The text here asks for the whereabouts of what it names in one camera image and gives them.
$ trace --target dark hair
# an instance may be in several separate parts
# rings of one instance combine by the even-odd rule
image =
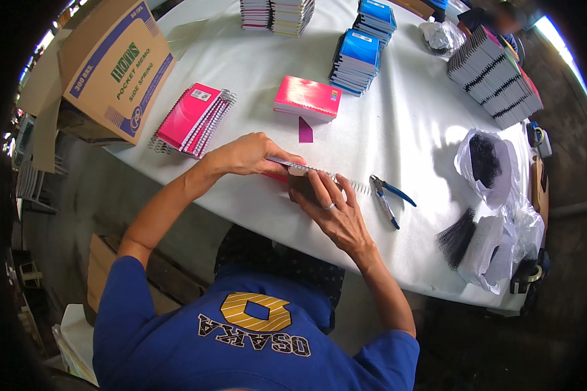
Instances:
[[[510,18],[519,25],[519,27],[524,28],[526,24],[526,14],[524,11],[519,9],[517,6],[510,4],[508,1],[503,1],[498,4],[498,7],[503,11],[506,12]]]

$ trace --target pliers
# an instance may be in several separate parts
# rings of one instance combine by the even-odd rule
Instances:
[[[380,205],[381,205],[382,209],[387,214],[387,217],[389,217],[389,219],[390,219],[391,223],[394,225],[395,229],[399,230],[400,226],[398,225],[398,222],[395,219],[394,212],[391,210],[391,207],[389,206],[389,201],[387,200],[387,197],[385,196],[385,192],[383,192],[382,188],[385,188],[388,191],[390,191],[393,194],[400,197],[401,199],[404,199],[405,201],[407,201],[408,203],[410,203],[414,207],[417,207],[417,205],[415,204],[415,202],[413,202],[413,200],[409,196],[404,194],[400,189],[381,180],[378,176],[371,175],[370,180],[372,181],[372,183],[376,187],[376,195],[378,195],[378,198],[380,199]]]

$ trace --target blue shirt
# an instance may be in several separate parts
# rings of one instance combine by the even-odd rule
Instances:
[[[517,42],[513,34],[498,33],[497,27],[495,26],[495,14],[493,12],[477,7],[463,12],[458,18],[471,32],[474,32],[478,26],[483,25],[491,34],[504,38],[515,52],[518,51]]]
[[[419,344],[393,330],[354,357],[326,337],[330,302],[289,280],[223,267],[208,292],[155,316],[141,263],[111,267],[94,327],[103,390],[412,390]]]

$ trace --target stack of notebooks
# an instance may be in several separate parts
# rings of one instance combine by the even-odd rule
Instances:
[[[274,111],[332,121],[342,91],[319,82],[285,76],[274,99]]]
[[[185,90],[165,117],[149,147],[157,152],[177,150],[202,158],[213,132],[235,100],[235,94],[229,90],[194,84]]]
[[[347,29],[337,42],[330,85],[356,96],[363,95],[378,74],[381,50],[378,38]]]
[[[397,28],[394,11],[386,4],[359,0],[359,16],[352,28],[378,38],[386,46]]]
[[[502,129],[543,108],[530,78],[497,38],[482,26],[450,57],[447,74],[476,99]]]
[[[299,36],[311,21],[315,0],[271,0],[274,33]]]
[[[270,0],[239,0],[244,30],[269,30],[272,26]]]

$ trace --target finger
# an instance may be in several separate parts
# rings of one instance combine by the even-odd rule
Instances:
[[[330,198],[335,203],[336,207],[339,208],[339,210],[343,210],[346,205],[344,195],[336,186],[335,181],[333,181],[327,173],[319,172],[318,174],[320,176],[322,183],[326,187],[326,190],[328,190]]]
[[[326,186],[322,183],[320,176],[316,171],[310,169],[308,171],[308,180],[311,182],[311,186],[313,186],[317,200],[320,201],[320,206],[328,208],[332,204],[332,198],[330,198],[329,191],[326,190]]]
[[[308,199],[305,199],[298,190],[291,189],[291,192],[294,201],[298,202],[302,211],[317,223],[322,214],[322,209],[316,207],[313,202],[309,201]]]
[[[281,174],[287,175],[287,168],[280,163],[276,163],[275,161],[263,160],[258,165],[258,173],[270,173],[270,174]]]
[[[304,166],[307,165],[307,161],[304,160],[302,156],[289,153],[283,150],[280,146],[276,145],[276,143],[274,143],[274,141],[272,140],[269,140],[269,142],[267,143],[267,154],[285,161],[292,161],[294,163],[298,163]]]
[[[345,196],[348,198],[348,200],[345,203],[348,204],[348,206],[351,207],[351,208],[356,207],[358,205],[358,203],[357,203],[357,195],[354,192],[354,189],[352,188],[352,185],[350,184],[350,181],[347,180],[341,174],[337,174],[336,175],[336,181],[339,182],[339,184],[341,184],[341,186],[344,188]]]

